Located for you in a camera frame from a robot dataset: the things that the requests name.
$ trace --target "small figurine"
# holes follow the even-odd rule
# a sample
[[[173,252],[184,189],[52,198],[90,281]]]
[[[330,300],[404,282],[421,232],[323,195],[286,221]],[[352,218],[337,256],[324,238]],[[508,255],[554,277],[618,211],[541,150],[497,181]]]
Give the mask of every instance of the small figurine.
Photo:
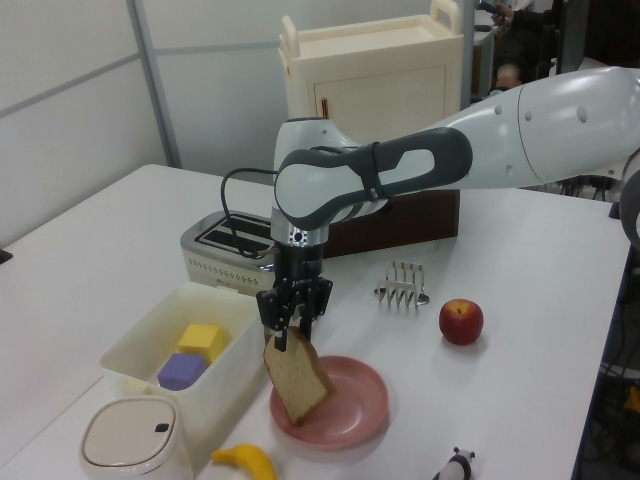
[[[433,480],[469,480],[471,478],[471,459],[476,458],[474,452],[454,448],[455,455],[449,459]]]

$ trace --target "red apple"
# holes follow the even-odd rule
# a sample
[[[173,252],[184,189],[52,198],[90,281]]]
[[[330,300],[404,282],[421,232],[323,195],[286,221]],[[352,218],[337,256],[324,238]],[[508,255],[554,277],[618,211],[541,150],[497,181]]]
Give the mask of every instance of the red apple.
[[[484,317],[480,307],[471,300],[449,300],[440,309],[440,331],[455,345],[469,345],[482,332]]]

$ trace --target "brown wooden box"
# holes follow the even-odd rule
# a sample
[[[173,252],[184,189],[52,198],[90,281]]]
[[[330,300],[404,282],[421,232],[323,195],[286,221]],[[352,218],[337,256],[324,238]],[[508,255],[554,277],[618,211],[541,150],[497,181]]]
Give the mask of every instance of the brown wooden box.
[[[324,257],[455,237],[459,210],[458,190],[431,190],[395,197],[376,213],[331,225]]]

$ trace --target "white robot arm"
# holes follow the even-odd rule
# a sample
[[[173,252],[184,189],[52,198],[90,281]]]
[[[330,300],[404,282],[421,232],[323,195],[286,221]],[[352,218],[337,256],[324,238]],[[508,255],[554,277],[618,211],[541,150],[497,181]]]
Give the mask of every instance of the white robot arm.
[[[284,349],[296,306],[310,336],[331,282],[319,277],[332,222],[428,189],[525,187],[588,173],[640,147],[640,81],[609,67],[558,75],[489,97],[421,132],[358,146],[331,120],[294,119],[276,144],[274,288],[258,294]],[[640,248],[640,174],[623,190],[623,226]]]

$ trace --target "silver toaster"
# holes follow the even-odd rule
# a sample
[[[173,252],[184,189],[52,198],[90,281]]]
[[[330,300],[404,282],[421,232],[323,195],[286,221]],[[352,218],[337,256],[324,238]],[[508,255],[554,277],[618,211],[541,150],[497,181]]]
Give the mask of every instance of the silver toaster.
[[[235,211],[230,216],[245,252],[273,247],[268,219]],[[192,282],[223,286],[246,295],[273,286],[273,255],[258,259],[242,256],[224,212],[212,213],[189,228],[182,234],[180,245]]]

